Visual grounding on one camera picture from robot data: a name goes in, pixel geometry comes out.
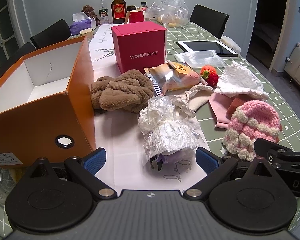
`pink crochet hat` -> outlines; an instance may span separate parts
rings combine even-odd
[[[222,143],[228,152],[252,162],[256,156],[255,140],[278,142],[279,132],[280,118],[276,110],[266,102],[252,100],[237,107]]]

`tablet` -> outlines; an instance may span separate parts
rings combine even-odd
[[[237,57],[238,54],[220,41],[177,41],[184,52],[215,50],[220,57]]]

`red box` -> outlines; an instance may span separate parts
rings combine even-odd
[[[167,29],[154,22],[138,22],[111,28],[114,52],[121,73],[165,63]]]

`black chair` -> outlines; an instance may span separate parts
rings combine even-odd
[[[228,19],[229,15],[226,13],[221,13],[197,4],[191,14],[190,22],[199,25],[220,39],[226,28]]]
[[[52,44],[65,41],[71,36],[71,31],[64,19],[61,19],[30,38],[37,49],[41,49]]]
[[[35,47],[30,43],[27,42],[24,44],[20,49],[18,49],[0,68],[0,78],[3,76],[4,73],[13,65],[15,64],[22,56],[27,55],[30,52],[35,51]]]

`yellow label sticker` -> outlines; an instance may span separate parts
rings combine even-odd
[[[178,71],[180,74],[188,74],[190,72],[190,69],[178,62],[171,62],[172,66],[175,68],[176,71]]]

